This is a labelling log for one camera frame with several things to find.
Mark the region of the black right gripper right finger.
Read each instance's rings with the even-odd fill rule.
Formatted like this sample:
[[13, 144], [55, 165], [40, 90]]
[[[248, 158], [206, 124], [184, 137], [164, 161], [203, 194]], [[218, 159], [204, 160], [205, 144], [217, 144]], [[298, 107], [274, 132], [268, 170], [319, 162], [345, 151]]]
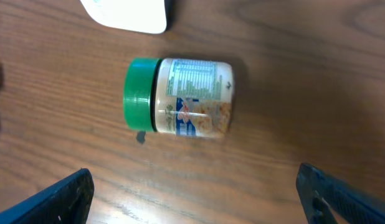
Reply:
[[384, 202], [311, 164], [300, 164], [296, 188], [309, 224], [336, 223], [332, 211], [348, 223], [385, 224]]

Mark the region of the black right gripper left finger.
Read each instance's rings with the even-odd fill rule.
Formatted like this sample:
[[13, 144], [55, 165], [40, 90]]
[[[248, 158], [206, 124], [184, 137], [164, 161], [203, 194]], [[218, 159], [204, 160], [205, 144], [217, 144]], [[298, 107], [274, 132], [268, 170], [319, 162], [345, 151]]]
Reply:
[[43, 191], [0, 213], [0, 223], [86, 223], [94, 183], [80, 169]]

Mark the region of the green lid glass jar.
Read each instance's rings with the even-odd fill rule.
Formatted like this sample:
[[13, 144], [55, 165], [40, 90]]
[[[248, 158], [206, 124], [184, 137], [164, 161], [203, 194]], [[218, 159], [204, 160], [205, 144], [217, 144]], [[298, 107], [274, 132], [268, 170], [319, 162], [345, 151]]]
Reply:
[[123, 111], [136, 131], [221, 138], [229, 129], [233, 98], [228, 63], [136, 58], [126, 73]]

